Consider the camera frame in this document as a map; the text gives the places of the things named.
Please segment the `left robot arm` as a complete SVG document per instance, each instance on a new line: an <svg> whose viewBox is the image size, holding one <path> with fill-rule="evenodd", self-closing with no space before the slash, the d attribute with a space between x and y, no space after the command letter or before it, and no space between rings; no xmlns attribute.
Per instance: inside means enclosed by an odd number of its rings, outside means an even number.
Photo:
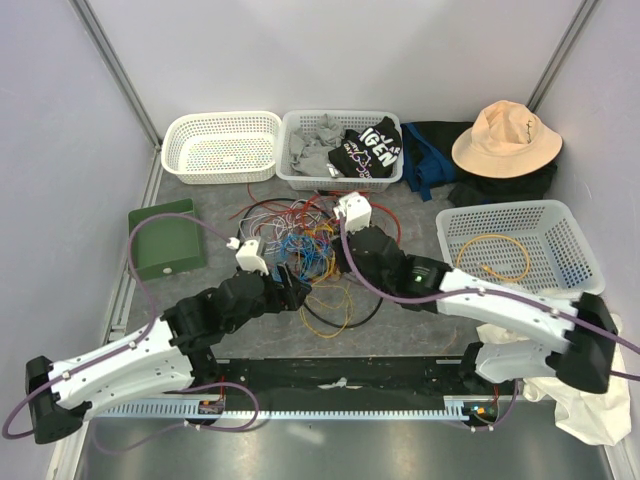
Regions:
<svg viewBox="0 0 640 480"><path fill-rule="evenodd" d="M212 347L248 321L296 311L312 287L280 264L278 275L238 271L185 298L132 334L79 356L26 365L34 440L53 443L117 405L165 392L208 393L219 382Z"/></svg>

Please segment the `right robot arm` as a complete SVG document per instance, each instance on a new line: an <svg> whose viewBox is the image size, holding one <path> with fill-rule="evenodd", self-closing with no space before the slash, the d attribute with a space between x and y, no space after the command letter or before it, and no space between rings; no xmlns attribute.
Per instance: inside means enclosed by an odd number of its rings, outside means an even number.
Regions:
<svg viewBox="0 0 640 480"><path fill-rule="evenodd" d="M413 311L464 317L521 335L521 340L469 347L458 368L467 392L492 383L554 377L579 391L604 394L622 339L604 300L581 293L558 299L499 286L429 257L405 254L380 228L339 221L349 270L372 293Z"/></svg>

